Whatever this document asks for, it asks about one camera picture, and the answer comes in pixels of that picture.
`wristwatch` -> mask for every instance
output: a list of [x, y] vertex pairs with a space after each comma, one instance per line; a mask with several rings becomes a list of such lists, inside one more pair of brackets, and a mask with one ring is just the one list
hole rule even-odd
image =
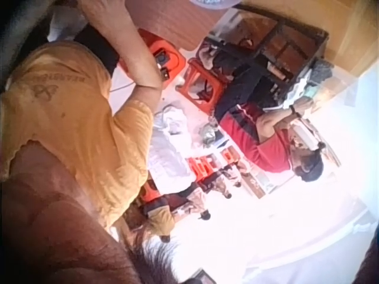
[[295, 110], [294, 105], [290, 105], [290, 109], [292, 110], [292, 114], [295, 114], [297, 118], [301, 118], [301, 114]]

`white cloth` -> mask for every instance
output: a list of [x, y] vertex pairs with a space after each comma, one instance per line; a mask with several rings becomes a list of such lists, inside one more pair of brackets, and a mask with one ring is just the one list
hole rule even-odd
[[183, 110], [168, 105], [155, 115], [147, 168], [161, 194], [178, 193], [196, 180], [185, 160], [191, 145]]

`hair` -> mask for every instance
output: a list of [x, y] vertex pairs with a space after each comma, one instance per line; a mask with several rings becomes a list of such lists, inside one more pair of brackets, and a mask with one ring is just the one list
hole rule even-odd
[[303, 181], [314, 182], [321, 177], [324, 171], [324, 163], [321, 157], [321, 151], [325, 147], [325, 143], [319, 142], [318, 148], [312, 151], [311, 155], [301, 158], [302, 168], [299, 167], [296, 171]]
[[169, 235], [160, 235], [159, 238], [163, 243], [169, 243], [171, 241], [171, 237]]
[[132, 246], [126, 244], [127, 253], [141, 284], [201, 284], [194, 278], [180, 283], [172, 269], [171, 252], [175, 245], [151, 245], [149, 241], [144, 242], [145, 232], [146, 229], [138, 233]]
[[200, 214], [200, 218], [205, 221], [208, 221], [211, 218], [211, 214], [209, 213], [208, 210], [205, 210], [204, 212]]

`orange plastic stool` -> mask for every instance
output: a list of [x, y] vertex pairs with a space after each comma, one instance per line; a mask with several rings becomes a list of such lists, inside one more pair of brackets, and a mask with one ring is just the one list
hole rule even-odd
[[[188, 61], [188, 69], [185, 74], [185, 83], [183, 86], [177, 86], [176, 90], [189, 99], [194, 105], [206, 114], [210, 115], [215, 104], [219, 101], [223, 91], [224, 83], [213, 76], [206, 70], [201, 62], [196, 58], [191, 58]], [[212, 87], [210, 98], [206, 100], [196, 100], [189, 94], [190, 87], [196, 82], [197, 79], [203, 79], [207, 82], [208, 86]]]
[[[163, 88], [166, 89], [174, 78], [184, 69], [186, 62], [185, 57], [178, 50], [176, 50], [171, 43], [165, 41], [157, 35], [142, 29], [138, 29], [138, 32], [154, 56], [164, 51], [170, 57], [169, 60], [160, 67], [161, 69], [166, 69], [169, 74], [169, 78], [163, 81]], [[121, 59], [119, 65], [125, 71], [126, 75], [129, 76], [128, 68]]]
[[208, 176], [204, 165], [198, 158], [189, 158], [187, 159], [187, 162], [189, 164], [189, 168], [195, 173], [197, 182]]
[[217, 166], [212, 164], [212, 162], [209, 161], [208, 157], [200, 157], [200, 161], [203, 164], [205, 171], [207, 172], [207, 176], [210, 176], [214, 172], [218, 171]]

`black pants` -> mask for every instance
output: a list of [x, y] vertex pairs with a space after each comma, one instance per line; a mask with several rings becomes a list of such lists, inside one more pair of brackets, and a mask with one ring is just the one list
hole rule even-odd
[[[47, 36], [50, 29], [50, 19], [42, 21], [29, 34], [15, 61], [14, 67], [19, 65], [35, 49], [48, 43]], [[96, 55], [112, 76], [117, 66], [119, 55], [111, 44], [91, 25], [85, 28], [74, 38], [74, 41], [83, 44]]]

